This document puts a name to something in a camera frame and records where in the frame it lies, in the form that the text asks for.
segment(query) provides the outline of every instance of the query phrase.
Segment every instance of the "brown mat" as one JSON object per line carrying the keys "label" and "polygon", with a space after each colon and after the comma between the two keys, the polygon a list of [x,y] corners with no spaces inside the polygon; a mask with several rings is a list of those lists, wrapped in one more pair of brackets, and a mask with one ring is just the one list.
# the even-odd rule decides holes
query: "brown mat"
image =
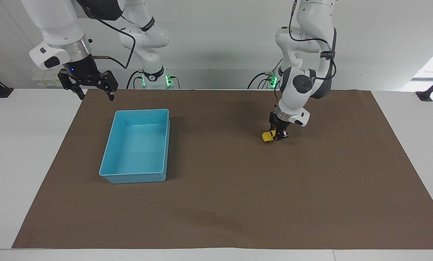
{"label": "brown mat", "polygon": [[[90,90],[14,248],[433,249],[433,202],[372,94],[311,99],[265,144],[270,91]],[[98,171],[114,113],[168,108],[168,177]]]}

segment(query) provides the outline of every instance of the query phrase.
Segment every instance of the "green light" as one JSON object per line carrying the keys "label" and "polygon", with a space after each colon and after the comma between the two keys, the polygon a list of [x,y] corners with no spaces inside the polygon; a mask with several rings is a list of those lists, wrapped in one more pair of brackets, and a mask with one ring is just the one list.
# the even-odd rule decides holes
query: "green light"
{"label": "green light", "polygon": [[172,85],[173,85],[173,81],[170,80],[170,76],[166,75],[166,76],[165,76],[165,79],[166,79],[166,84],[167,84],[167,86],[172,86]]}
{"label": "green light", "polygon": [[276,83],[278,83],[278,76],[271,74],[271,77],[270,88],[274,89],[276,88]]}

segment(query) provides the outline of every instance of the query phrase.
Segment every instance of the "white table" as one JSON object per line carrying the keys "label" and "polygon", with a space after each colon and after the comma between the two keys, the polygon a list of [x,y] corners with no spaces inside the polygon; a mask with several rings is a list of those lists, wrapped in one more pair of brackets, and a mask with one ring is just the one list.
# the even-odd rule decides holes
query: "white table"
{"label": "white table", "polygon": [[[433,105],[374,92],[433,198]],[[433,260],[433,250],[10,250],[81,101],[70,91],[16,89],[0,99],[0,260]]]}

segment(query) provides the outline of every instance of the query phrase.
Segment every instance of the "blue plastic bin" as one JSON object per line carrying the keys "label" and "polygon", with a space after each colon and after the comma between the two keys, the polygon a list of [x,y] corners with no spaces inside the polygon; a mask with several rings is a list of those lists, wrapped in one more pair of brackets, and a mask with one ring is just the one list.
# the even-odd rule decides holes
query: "blue plastic bin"
{"label": "blue plastic bin", "polygon": [[166,180],[167,109],[117,111],[99,175],[113,184]]}

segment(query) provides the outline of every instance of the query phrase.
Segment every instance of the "rectangular container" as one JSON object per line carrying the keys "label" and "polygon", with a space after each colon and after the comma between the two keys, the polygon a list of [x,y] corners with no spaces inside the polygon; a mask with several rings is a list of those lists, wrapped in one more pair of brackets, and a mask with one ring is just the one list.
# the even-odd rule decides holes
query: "rectangular container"
{"label": "rectangular container", "polygon": [[168,109],[117,111],[99,175],[113,184],[166,180]]}

